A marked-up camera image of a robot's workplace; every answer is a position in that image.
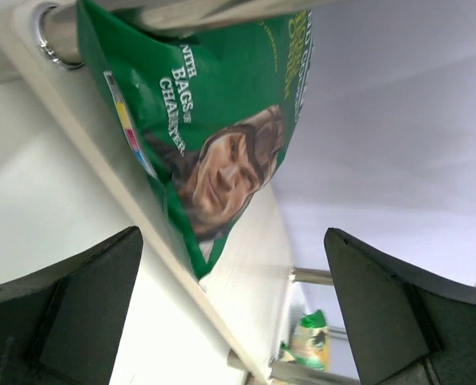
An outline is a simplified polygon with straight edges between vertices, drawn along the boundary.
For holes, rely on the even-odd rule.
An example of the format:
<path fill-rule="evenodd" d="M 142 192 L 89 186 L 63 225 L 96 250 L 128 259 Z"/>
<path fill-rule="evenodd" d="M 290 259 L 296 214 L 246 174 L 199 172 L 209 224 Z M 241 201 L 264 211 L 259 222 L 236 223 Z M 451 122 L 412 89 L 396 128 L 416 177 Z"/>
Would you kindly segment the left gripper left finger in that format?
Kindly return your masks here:
<path fill-rule="evenodd" d="M 0 285 L 0 384 L 108 384 L 143 252 L 128 227 Z"/>

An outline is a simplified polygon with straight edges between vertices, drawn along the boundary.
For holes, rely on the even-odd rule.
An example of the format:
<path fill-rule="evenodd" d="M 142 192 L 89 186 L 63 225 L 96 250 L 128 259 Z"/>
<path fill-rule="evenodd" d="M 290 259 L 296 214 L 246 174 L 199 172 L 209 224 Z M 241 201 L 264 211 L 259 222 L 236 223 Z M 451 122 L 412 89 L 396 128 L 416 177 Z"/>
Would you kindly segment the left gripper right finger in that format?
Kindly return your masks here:
<path fill-rule="evenodd" d="M 476 287 L 341 229 L 324 247 L 361 383 L 476 384 Z"/>

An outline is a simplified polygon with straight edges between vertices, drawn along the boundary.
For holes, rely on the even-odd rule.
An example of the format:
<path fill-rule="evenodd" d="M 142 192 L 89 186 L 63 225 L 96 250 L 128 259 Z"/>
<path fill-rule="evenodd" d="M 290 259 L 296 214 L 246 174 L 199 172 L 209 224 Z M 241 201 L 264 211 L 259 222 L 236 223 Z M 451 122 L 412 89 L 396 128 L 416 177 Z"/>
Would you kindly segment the green Chuba bag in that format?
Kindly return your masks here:
<path fill-rule="evenodd" d="M 278 359 L 318 371 L 330 368 L 329 326 L 322 310 L 304 315 L 290 336 L 280 344 Z"/>

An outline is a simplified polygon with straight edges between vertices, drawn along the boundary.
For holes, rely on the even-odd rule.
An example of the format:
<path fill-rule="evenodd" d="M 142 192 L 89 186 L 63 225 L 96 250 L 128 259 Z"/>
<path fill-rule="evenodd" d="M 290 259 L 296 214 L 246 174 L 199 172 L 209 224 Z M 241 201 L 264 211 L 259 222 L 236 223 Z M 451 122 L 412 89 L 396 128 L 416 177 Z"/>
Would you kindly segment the green Keogh's chips bag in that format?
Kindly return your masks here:
<path fill-rule="evenodd" d="M 312 13 L 185 38 L 148 34 L 92 1 L 76 13 L 97 90 L 204 278 L 285 158 L 313 52 Z"/>

